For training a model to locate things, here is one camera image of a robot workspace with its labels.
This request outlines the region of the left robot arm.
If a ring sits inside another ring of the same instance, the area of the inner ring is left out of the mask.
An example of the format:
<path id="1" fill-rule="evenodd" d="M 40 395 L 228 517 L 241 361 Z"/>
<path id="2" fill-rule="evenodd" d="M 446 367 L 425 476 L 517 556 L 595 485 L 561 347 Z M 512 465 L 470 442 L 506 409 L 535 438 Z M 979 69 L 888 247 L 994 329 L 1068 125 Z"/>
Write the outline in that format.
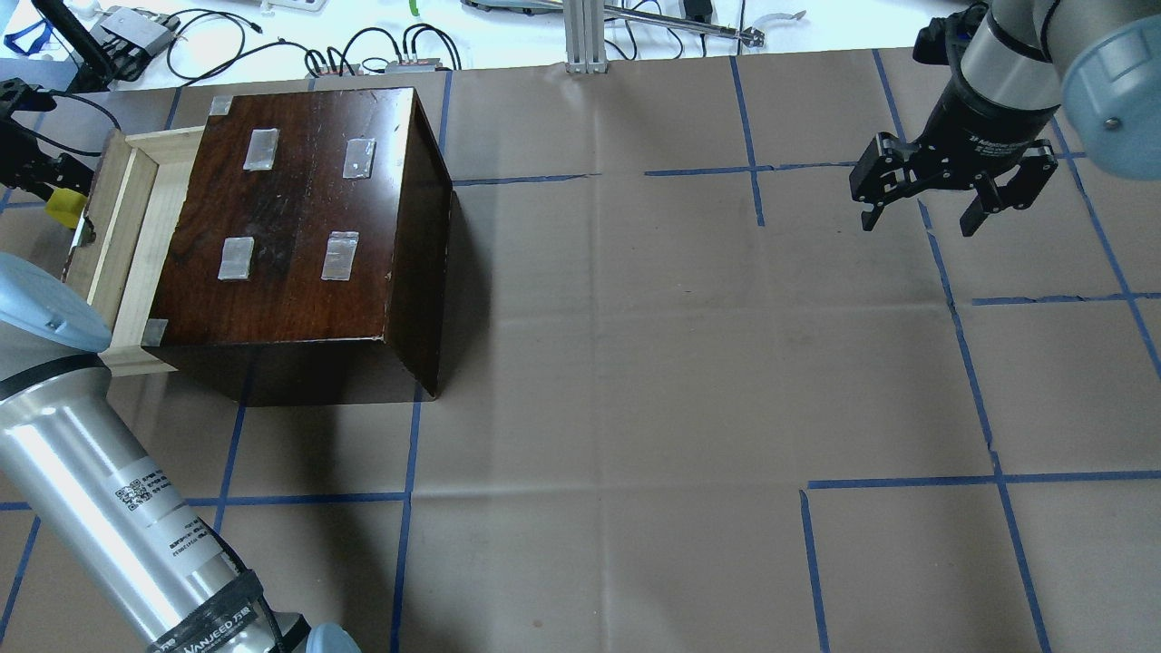
<path id="1" fill-rule="evenodd" d="M 356 652 L 277 612 L 107 399 L 111 330 L 59 278 L 3 253 L 3 473 L 149 652 Z"/>

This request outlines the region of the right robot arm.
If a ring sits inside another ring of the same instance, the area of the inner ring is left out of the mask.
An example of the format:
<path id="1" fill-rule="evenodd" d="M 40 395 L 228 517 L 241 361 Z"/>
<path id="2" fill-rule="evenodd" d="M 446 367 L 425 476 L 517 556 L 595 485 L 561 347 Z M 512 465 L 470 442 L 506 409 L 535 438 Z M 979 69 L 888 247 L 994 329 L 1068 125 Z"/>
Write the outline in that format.
<path id="1" fill-rule="evenodd" d="M 1043 130 L 1059 109 L 1111 175 L 1160 174 L 1156 1 L 976 1 L 933 17 L 913 59 L 949 69 L 923 132 L 878 132 L 849 177 L 863 230 L 921 191 L 974 191 L 973 236 L 996 211 L 1026 210 L 1058 167 Z"/>

